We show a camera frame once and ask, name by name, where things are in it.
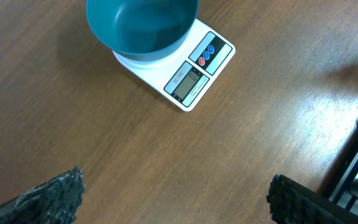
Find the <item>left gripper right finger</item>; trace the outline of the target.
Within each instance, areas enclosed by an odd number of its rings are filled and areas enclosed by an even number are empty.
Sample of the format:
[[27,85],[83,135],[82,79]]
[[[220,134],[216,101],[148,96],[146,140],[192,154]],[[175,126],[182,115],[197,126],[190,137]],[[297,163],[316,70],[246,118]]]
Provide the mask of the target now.
[[271,219],[278,224],[358,224],[358,216],[277,174],[268,190]]

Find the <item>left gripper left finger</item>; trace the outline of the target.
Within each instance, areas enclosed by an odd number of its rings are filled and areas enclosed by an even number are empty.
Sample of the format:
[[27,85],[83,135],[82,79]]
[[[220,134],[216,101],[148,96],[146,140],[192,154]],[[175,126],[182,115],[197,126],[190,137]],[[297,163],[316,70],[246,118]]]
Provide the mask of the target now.
[[0,204],[0,223],[71,224],[85,192],[77,167]]

